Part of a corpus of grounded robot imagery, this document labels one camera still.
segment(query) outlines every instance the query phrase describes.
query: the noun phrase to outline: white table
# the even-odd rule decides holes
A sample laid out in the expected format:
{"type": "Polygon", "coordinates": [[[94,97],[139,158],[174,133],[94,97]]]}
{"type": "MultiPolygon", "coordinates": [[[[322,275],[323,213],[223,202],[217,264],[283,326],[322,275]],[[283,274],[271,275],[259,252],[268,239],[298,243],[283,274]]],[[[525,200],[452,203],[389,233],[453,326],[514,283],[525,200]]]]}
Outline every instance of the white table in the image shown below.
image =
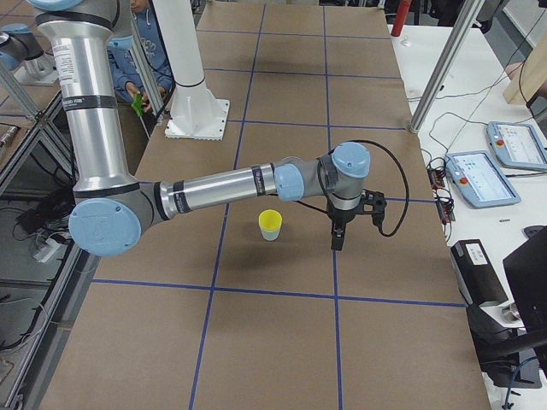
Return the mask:
{"type": "MultiPolygon", "coordinates": [[[[392,39],[407,97],[410,100],[410,109],[413,112],[418,102],[412,98],[422,95],[449,34],[450,29],[444,27],[406,26],[401,37],[392,39]]],[[[483,34],[480,30],[473,29],[468,34],[438,97],[483,90],[493,85],[502,73],[503,67],[483,34]]],[[[503,90],[508,83],[509,80],[504,78],[493,87],[470,120],[488,123],[489,121],[516,122],[528,119],[531,115],[525,107],[508,105],[503,99],[503,90]]],[[[422,148],[429,151],[433,157],[444,156],[445,149],[429,137],[434,121],[446,112],[469,119],[469,115],[487,92],[483,91],[474,96],[436,100],[419,132],[422,148]]],[[[534,120],[526,122],[533,124],[539,135],[543,136],[534,120]]],[[[432,135],[450,147],[450,152],[490,150],[486,140],[486,127],[481,124],[467,123],[461,130],[464,123],[463,120],[447,114],[437,122],[432,135]]],[[[424,160],[429,161],[428,155],[424,155],[424,160]]],[[[508,168],[503,170],[505,173],[526,173],[508,168]]],[[[547,204],[547,176],[511,179],[511,183],[521,196],[522,202],[513,206],[486,209],[471,208],[452,186],[456,222],[452,223],[452,233],[448,242],[451,246],[462,239],[480,239],[503,288],[509,295],[510,302],[513,298],[503,272],[503,258],[525,242],[526,237],[522,231],[525,226],[547,225],[547,213],[544,209],[547,204]]],[[[490,307],[487,313],[506,327],[522,326],[521,323],[507,322],[501,315],[501,307],[490,307]]],[[[545,387],[547,379],[542,372],[540,374],[544,384],[542,389],[522,389],[518,390],[522,396],[511,396],[510,401],[515,403],[515,410],[544,409],[547,403],[547,387],[545,387]]],[[[503,402],[495,403],[493,397],[491,402],[492,408],[496,410],[499,410],[503,404],[503,402]]]]}

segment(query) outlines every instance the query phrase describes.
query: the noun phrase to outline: blue cable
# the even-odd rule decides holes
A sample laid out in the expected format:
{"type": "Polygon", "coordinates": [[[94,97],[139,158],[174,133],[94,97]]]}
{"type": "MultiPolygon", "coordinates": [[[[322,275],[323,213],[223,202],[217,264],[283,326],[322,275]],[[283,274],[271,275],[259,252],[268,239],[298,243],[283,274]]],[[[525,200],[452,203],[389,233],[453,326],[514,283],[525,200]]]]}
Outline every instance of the blue cable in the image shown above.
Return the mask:
{"type": "Polygon", "coordinates": [[[513,372],[513,375],[511,376],[511,381],[509,382],[509,386],[507,388],[507,395],[505,395],[505,404],[502,406],[502,409],[509,410],[509,395],[511,394],[511,389],[513,389],[513,384],[515,383],[516,375],[521,371],[521,368],[524,367],[524,365],[532,360],[536,360],[537,357],[529,357],[528,359],[524,360],[522,363],[520,363],[513,372]]]}

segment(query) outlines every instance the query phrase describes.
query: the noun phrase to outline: black box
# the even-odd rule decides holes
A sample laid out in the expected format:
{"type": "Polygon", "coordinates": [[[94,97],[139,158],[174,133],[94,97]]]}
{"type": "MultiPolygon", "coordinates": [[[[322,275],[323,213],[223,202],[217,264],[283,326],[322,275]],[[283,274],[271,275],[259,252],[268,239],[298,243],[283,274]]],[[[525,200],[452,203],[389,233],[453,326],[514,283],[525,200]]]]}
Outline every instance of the black box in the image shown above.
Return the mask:
{"type": "Polygon", "coordinates": [[[460,291],[468,304],[488,307],[508,300],[479,239],[459,241],[450,250],[460,291]]]}

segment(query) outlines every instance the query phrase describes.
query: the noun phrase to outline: blue joint cap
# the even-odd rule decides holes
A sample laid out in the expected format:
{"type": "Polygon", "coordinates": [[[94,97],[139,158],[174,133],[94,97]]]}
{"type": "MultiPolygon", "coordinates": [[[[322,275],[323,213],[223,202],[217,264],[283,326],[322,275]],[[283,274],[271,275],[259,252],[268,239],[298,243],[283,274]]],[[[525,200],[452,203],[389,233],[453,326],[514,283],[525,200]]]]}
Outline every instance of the blue joint cap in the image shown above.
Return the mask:
{"type": "Polygon", "coordinates": [[[281,201],[298,201],[304,195],[304,180],[294,164],[285,164],[274,170],[275,189],[281,201]]]}
{"type": "Polygon", "coordinates": [[[370,153],[359,143],[342,143],[332,153],[332,162],[348,177],[365,178],[370,169],[370,153]]]}
{"type": "Polygon", "coordinates": [[[109,41],[111,49],[129,50],[133,46],[133,36],[112,38],[109,41]]]}
{"type": "Polygon", "coordinates": [[[84,0],[26,0],[31,6],[45,11],[64,11],[76,7],[84,0]]]}
{"type": "Polygon", "coordinates": [[[98,256],[115,256],[131,249],[141,234],[137,215],[108,198],[87,199],[76,205],[68,229],[78,246],[98,256]]]}
{"type": "Polygon", "coordinates": [[[0,51],[0,60],[6,66],[8,71],[13,71],[19,67],[20,62],[17,61],[16,58],[14,58],[13,56],[10,56],[9,54],[3,53],[2,51],[0,51]]]}
{"type": "Polygon", "coordinates": [[[31,29],[23,23],[8,24],[0,28],[0,31],[6,34],[32,34],[31,29]]]}

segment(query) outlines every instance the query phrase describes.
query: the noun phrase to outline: green object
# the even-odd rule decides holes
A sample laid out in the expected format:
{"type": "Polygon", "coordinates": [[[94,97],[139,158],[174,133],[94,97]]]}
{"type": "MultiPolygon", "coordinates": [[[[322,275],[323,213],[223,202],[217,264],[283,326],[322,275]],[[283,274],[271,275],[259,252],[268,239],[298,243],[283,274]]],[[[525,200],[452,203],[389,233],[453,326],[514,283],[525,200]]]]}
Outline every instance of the green object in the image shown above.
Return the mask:
{"type": "Polygon", "coordinates": [[[143,116],[143,95],[141,93],[135,94],[133,97],[133,102],[131,103],[131,108],[135,111],[135,114],[141,118],[143,116]]]}

